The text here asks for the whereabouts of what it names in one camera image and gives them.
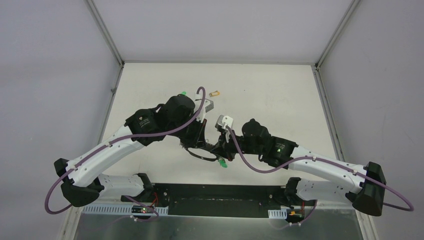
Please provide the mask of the large wire keyring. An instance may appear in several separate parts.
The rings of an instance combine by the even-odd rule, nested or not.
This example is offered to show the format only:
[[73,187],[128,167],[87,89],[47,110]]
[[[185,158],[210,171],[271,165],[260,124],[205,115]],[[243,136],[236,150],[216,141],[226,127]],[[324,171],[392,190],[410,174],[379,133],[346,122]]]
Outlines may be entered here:
[[184,150],[194,158],[208,162],[215,162],[218,161],[220,157],[216,153],[212,152],[213,148],[213,145],[207,144],[206,146],[201,147],[185,147]]

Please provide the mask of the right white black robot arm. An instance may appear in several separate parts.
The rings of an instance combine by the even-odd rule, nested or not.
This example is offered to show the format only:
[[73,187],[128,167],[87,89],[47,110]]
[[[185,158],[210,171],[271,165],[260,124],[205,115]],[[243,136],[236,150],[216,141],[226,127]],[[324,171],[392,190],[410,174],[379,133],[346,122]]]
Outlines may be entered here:
[[234,133],[232,125],[231,117],[220,115],[215,124],[220,137],[211,153],[228,160],[233,160],[236,154],[243,160],[247,155],[256,155],[275,172],[288,169],[321,178],[316,181],[290,177],[283,192],[288,204],[323,200],[351,204],[355,210],[370,216],[382,215],[387,181],[378,163],[370,161],[361,165],[315,154],[296,142],[271,135],[253,118],[242,126],[241,136]]

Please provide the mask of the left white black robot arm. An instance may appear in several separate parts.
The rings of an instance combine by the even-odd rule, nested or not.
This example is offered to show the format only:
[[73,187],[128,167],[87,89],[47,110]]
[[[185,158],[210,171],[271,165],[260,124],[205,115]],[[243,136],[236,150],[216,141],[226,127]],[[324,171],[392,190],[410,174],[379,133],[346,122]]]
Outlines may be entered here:
[[145,173],[132,176],[105,174],[105,170],[165,136],[180,139],[181,144],[195,148],[204,140],[205,115],[214,108],[213,101],[195,100],[178,94],[165,104],[139,109],[104,142],[82,156],[54,162],[63,196],[73,207],[83,207],[97,199],[117,198],[127,202],[129,197],[147,202],[152,198],[153,186]]

